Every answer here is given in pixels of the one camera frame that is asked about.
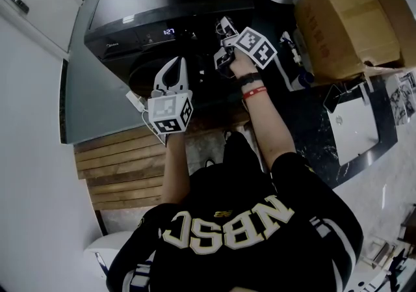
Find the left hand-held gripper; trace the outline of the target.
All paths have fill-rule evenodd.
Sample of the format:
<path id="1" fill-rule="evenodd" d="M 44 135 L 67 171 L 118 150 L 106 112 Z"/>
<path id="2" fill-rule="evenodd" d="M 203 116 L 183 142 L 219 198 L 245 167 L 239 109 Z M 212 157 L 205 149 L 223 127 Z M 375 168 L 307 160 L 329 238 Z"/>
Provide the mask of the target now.
<path id="1" fill-rule="evenodd" d="M 148 100 L 148 118 L 158 135 L 186 131 L 194 110 L 188 81 L 187 62 L 184 57 L 169 60 L 155 76 L 154 91 Z M 175 85 L 177 90 L 184 91 L 163 91 Z"/>

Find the person's right hand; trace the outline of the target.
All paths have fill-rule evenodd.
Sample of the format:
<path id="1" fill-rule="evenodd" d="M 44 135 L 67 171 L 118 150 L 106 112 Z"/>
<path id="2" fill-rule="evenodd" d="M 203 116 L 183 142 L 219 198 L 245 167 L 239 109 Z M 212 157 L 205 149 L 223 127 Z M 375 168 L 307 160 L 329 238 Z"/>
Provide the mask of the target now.
<path id="1" fill-rule="evenodd" d="M 231 62 L 229 68 L 237 79 L 247 75 L 259 75 L 252 59 L 237 48 L 234 49 L 234 61 Z"/>

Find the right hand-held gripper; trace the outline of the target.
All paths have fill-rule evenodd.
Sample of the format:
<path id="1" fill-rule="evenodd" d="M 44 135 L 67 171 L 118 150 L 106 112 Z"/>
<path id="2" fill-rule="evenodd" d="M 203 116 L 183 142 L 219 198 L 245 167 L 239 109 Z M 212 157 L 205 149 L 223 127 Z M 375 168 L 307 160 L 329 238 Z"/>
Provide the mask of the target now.
<path id="1" fill-rule="evenodd" d="M 277 55 L 276 49 L 266 37 L 250 27 L 238 33 L 227 16 L 216 22 L 215 31 L 220 38 L 225 36 L 221 40 L 220 49 L 214 54 L 214 67 L 224 75 L 235 60 L 236 49 L 247 55 L 262 70 Z"/>

